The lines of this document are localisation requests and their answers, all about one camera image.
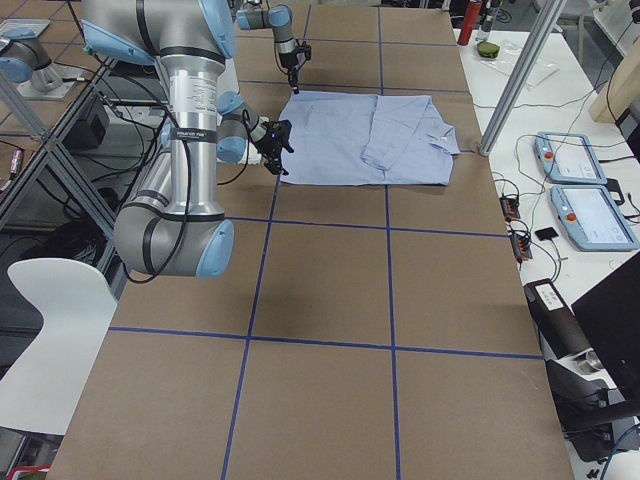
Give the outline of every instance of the green lid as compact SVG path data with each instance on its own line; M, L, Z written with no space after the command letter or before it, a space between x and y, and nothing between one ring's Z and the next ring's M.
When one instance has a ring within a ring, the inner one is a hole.
M500 52L500 47L495 43L480 42L478 44L478 55L482 58L496 58Z

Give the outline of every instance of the white chair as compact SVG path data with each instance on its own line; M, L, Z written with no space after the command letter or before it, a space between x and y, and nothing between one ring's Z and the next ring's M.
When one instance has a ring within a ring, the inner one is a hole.
M539 12L548 1L533 0L533 6ZM609 5L609 2L610 0L567 0L560 13L560 21L572 22L578 27L578 62L580 64L584 55L584 19L590 17L594 11Z
M0 380L0 426L64 435L117 302L102 274L75 260L24 260L8 274L44 325Z

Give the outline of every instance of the blue joint cap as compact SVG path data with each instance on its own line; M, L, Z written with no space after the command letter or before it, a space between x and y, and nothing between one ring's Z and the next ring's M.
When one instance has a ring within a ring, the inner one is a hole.
M169 145L169 142L171 141L171 129L172 126L167 123L160 131L160 143L163 147Z
M222 116L227 113L233 112L236 108L244 103L244 100L240 95L234 92L224 92L218 98L218 113Z
M218 141L217 155L225 163L238 163L244 156L247 141L242 137L225 137Z
M26 82L33 75L31 67L17 58L0 58L0 70L13 83Z
M238 22L240 30L251 30L251 24L247 18L247 12L244 10L238 10L236 13L236 21Z
M224 273L231 259L234 236L233 223L229 220L220 222L202 252L196 268L196 277L217 277Z
M286 5L278 5L269 10L269 23L272 27L284 27L291 21L291 10Z
M87 47L116 60L135 65L153 65L153 57L145 50L91 22L82 20Z
M236 54L236 30L227 0L198 0L209 32L225 58Z
M38 38L38 36L33 32L33 30L26 27L12 28L8 32L5 32L3 36L11 40L27 40L29 38Z

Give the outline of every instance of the red bottle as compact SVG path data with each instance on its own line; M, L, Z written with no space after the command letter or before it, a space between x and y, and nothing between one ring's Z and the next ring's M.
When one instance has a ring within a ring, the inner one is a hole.
M471 0L469 2L467 11L464 14L462 28L460 29L458 45L467 45L469 43L469 38L471 37L471 32L473 32L473 27L476 25L478 17L480 16L481 6L482 3L480 2L480 0Z

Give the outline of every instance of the black monitor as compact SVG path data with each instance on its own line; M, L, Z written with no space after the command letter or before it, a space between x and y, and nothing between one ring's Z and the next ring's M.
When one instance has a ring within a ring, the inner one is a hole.
M573 312L622 395L640 400L640 253L573 305Z

